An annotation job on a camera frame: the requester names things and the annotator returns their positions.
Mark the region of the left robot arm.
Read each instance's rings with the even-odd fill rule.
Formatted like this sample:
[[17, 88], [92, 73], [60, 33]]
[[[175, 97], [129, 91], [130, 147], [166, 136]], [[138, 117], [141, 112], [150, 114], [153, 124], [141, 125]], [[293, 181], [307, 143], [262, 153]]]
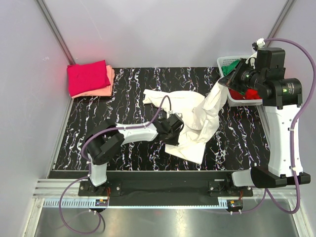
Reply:
[[166, 145], [179, 145], [184, 122], [177, 114], [167, 118], [153, 118], [139, 124], [119, 124], [106, 120], [87, 134], [81, 155], [88, 161], [89, 189], [97, 196], [107, 188], [107, 165], [125, 144], [162, 141]]

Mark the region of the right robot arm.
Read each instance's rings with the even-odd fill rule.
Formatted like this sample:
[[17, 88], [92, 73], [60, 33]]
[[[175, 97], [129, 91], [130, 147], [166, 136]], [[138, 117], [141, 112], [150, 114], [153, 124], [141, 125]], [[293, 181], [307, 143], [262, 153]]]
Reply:
[[257, 91], [269, 125], [268, 167], [258, 165], [248, 171], [233, 172], [232, 178], [224, 183], [228, 195], [237, 195], [243, 186], [266, 189], [304, 185], [311, 181], [301, 165], [298, 129], [292, 126], [303, 103], [302, 85], [296, 78], [285, 79], [284, 61], [285, 50], [261, 48], [253, 66], [241, 58], [235, 68], [218, 81], [239, 93], [248, 89]]

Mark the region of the green t-shirt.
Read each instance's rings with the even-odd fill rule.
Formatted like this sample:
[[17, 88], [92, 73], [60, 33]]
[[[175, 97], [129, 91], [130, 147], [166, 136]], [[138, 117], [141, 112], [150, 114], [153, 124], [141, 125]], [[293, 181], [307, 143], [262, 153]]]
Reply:
[[223, 65], [221, 67], [223, 76], [227, 76], [238, 65], [239, 62], [239, 60], [235, 60], [228, 65]]

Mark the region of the white plastic laundry basket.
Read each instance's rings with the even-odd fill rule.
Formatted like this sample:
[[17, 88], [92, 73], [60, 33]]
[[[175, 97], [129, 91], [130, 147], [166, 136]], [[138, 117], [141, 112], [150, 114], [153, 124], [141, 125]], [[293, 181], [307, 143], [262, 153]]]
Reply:
[[[235, 60], [239, 60], [240, 58], [247, 59], [249, 58], [249, 55], [237, 55], [237, 56], [223, 56], [219, 57], [217, 59], [217, 66], [219, 68], [219, 74], [220, 77], [224, 76], [222, 67], [223, 66], [229, 66], [232, 64]], [[237, 106], [260, 106], [262, 105], [262, 99], [252, 99], [252, 100], [236, 100], [231, 96], [231, 93], [228, 92], [227, 96], [228, 104], [231, 107], [237, 107]]]

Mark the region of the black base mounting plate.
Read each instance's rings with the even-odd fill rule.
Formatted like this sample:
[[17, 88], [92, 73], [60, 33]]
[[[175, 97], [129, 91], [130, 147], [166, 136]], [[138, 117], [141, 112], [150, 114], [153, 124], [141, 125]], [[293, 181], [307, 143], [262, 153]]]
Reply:
[[252, 197], [248, 187], [233, 187], [229, 171], [108, 171], [100, 186], [81, 181], [79, 196], [109, 197], [110, 206], [180, 207], [218, 205], [218, 198]]

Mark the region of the aluminium rail frame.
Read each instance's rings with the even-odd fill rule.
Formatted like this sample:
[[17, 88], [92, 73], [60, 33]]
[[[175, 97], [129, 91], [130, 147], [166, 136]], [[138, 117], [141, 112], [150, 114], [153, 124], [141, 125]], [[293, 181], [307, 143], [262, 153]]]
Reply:
[[[58, 198], [73, 181], [74, 179], [39, 179], [36, 183], [33, 198]], [[65, 196], [78, 197], [79, 189], [80, 181], [77, 181], [67, 189]], [[297, 196], [294, 187], [270, 189], [270, 193], [275, 199], [294, 199]]]

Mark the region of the folded magenta t-shirt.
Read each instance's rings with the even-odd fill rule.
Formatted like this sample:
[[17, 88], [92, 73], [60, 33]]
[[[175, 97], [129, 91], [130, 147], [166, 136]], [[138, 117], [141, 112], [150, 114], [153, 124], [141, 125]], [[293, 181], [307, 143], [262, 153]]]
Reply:
[[68, 91], [71, 97], [110, 86], [106, 61], [67, 66]]

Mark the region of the red t-shirt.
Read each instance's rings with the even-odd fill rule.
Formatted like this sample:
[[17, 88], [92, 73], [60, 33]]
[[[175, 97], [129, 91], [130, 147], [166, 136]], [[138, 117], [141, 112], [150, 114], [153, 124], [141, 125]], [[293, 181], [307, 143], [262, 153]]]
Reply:
[[258, 92], [253, 89], [248, 89], [246, 92], [239, 93], [235, 90], [229, 89], [229, 93], [234, 100], [259, 100], [261, 97]]

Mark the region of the black marble pattern mat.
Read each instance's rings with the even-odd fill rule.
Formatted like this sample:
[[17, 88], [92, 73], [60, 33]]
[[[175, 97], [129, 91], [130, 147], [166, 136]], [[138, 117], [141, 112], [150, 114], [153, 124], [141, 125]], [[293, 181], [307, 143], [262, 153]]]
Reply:
[[[208, 95], [219, 78], [213, 67], [116, 68], [111, 97], [79, 97], [73, 101], [54, 170], [87, 170], [81, 149], [86, 133], [105, 119], [122, 124], [149, 121], [157, 109], [143, 104], [144, 90], [189, 90]], [[266, 166], [270, 151], [255, 106], [224, 105], [220, 126], [205, 146], [201, 164], [165, 152], [163, 142], [124, 145], [108, 164], [109, 170], [189, 171], [239, 170]]]

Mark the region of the white printed t-shirt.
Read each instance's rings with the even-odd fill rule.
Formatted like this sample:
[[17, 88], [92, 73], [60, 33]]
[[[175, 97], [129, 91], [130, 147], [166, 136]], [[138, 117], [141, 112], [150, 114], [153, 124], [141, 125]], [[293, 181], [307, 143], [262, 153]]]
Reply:
[[194, 91], [174, 91], [171, 93], [144, 90], [143, 104], [153, 104], [165, 112], [172, 111], [182, 115], [184, 128], [180, 132], [179, 145], [165, 145], [165, 152], [201, 164], [206, 143], [219, 128], [219, 112], [227, 101], [228, 89], [216, 82], [205, 97]]

